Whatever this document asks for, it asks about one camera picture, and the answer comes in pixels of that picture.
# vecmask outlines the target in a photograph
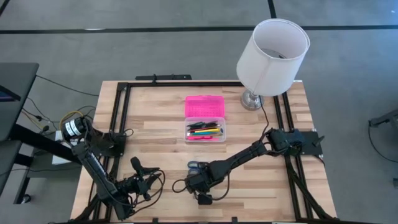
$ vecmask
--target pink pencil case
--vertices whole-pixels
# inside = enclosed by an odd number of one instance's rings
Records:
[[[225,102],[222,96],[215,95],[200,95],[187,96],[185,99],[185,133],[184,138],[186,142],[223,142],[226,139],[226,125],[225,125]],[[197,122],[213,122],[219,124],[218,128],[223,130],[221,136],[212,136],[211,138],[200,138],[196,136],[188,136],[187,125],[195,124]]]

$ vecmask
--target pink lid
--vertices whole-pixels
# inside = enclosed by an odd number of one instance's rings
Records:
[[[185,117],[224,118],[225,103],[223,96],[187,96],[185,99]]]

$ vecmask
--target wooden tabletop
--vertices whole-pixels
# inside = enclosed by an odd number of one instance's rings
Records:
[[[94,127],[108,131],[118,81],[105,81],[99,94]],[[130,158],[137,156],[144,167],[160,167],[166,181],[160,200],[151,208],[140,211],[125,222],[230,222],[239,221],[294,221],[285,162],[282,156],[257,157],[231,173],[229,194],[212,205],[198,205],[187,191],[172,192],[172,184],[187,175],[188,161],[213,161],[247,148],[258,140],[266,125],[262,110],[248,111],[240,104],[244,87],[136,87],[132,88],[126,129],[132,128],[126,150],[119,164],[118,179],[134,174]],[[313,122],[302,82],[295,82],[287,92],[295,128],[308,131]],[[184,102],[188,95],[222,95],[225,99],[227,139],[224,143],[186,144],[184,135]],[[286,116],[282,97],[280,107]],[[278,128],[274,100],[265,97],[265,110],[269,128]],[[327,213],[336,216],[335,208],[323,164],[313,156],[302,156],[309,191]],[[78,216],[87,206],[92,179],[82,169],[71,218]],[[152,192],[160,184],[153,185]],[[226,181],[211,190],[219,197],[226,190]],[[305,210],[302,194],[298,190],[302,216]],[[111,221],[118,222],[113,212]]]

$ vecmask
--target lamp base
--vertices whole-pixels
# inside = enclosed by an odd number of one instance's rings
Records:
[[[245,90],[242,94],[241,104],[247,110],[254,111],[260,109],[261,102],[264,104],[264,98],[259,95],[254,95],[250,90]]]

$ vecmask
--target white lampshade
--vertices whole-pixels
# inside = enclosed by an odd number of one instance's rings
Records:
[[[285,19],[262,21],[254,29],[236,73],[253,94],[279,95],[293,84],[309,47],[308,35],[297,24]]]

